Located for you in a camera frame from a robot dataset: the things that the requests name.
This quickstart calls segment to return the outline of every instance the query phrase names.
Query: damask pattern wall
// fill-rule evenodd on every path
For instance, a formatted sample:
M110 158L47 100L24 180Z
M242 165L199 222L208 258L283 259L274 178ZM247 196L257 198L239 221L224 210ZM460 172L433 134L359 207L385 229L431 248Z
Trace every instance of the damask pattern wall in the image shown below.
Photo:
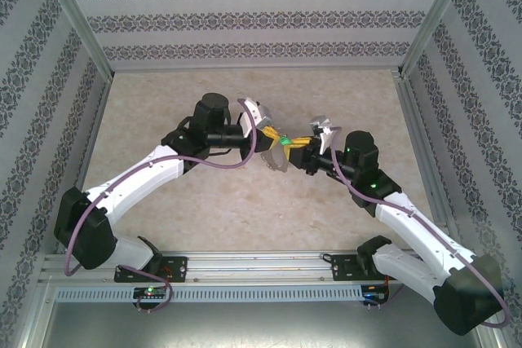
M452 0L409 76L463 243L502 268L522 346L522 0Z
M434 0L77 0L117 71L398 66Z
M0 347L10 346L58 200L77 181L106 89L57 0L0 0Z

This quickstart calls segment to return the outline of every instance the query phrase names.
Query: beige floor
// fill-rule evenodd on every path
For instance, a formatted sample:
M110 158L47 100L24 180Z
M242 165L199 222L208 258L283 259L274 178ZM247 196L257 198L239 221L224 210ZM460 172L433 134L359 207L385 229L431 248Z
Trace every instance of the beige floor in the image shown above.
M263 70L117 74L88 170L85 189L146 156L206 92L231 101L233 118L249 96L268 106L290 137L310 134L309 120L327 115L350 130L368 130L381 168L426 215L429 207L399 100L388 71ZM231 153L215 161L233 163ZM346 189L319 173L272 172L255 156L239 170L198 166L155 191L115 227L163 250L355 249L382 234L398 236L357 208Z

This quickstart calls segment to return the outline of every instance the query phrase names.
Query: green object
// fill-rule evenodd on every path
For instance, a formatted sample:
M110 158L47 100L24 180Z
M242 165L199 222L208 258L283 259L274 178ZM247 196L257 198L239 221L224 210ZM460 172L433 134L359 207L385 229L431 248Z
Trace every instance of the green object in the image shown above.
M281 143L282 146L288 146L289 144L292 144L292 141L288 139L286 136L281 136L279 139L279 143Z

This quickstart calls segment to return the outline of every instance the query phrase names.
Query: robotic arm link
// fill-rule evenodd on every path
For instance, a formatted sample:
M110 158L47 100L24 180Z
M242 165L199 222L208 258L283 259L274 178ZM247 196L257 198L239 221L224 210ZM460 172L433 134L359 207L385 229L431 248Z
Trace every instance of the robotic arm link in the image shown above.
M142 161L86 192L75 187L68 190L55 225L55 237L67 247L64 273L72 275L80 266L89 270L117 264L161 281L169 289L168 299L148 312L166 306L173 291L162 279L161 253L142 237L115 235L114 224L148 194L196 165L235 169L279 141L293 166L309 175L325 171L343 183L359 207L397 232L420 257L410 256L379 236L357 249L357 262L366 275L379 273L401 281L426 298L443 323L459 335L479 324L495 328L509 324L498 264L490 256L477 257L456 243L415 208L400 186L379 169L378 149L370 133L351 132L344 149L337 151L332 146L341 129L319 116L311 121L313 136L289 140L270 126L267 108L252 99L238 101L245 111L234 125L228 100L216 93L204 95L193 115ZM211 148L238 148L242 161L235 165L208 162L209 156L223 155L210 153ZM79 263L70 270L72 256ZM139 300L136 306L141 310ZM505 313L503 322L485 322L500 310Z

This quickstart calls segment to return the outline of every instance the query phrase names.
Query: yellow object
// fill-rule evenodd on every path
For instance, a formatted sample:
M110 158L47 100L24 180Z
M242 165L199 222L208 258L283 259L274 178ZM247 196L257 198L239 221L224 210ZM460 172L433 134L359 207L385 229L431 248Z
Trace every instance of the yellow object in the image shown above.
M283 144L283 150L285 151L286 160L290 159L290 149L291 148L301 148L307 146L312 141L310 137L302 137L288 140L286 136L279 134L277 130L273 126L265 126L262 130L265 136L268 136L270 139L273 139L272 145L270 149L274 148L274 146L278 143Z
M296 138L292 139L292 144L287 144L283 146L283 151L285 152L286 160L290 159L290 149L291 148L302 148L304 146L307 146L312 141L312 138Z
M263 134L265 136L268 136L270 139L273 139L272 145L270 146L270 149L273 149L276 144L279 143L279 140L281 139L281 136L279 135L279 132L276 131L276 129L273 126L265 126L262 130Z

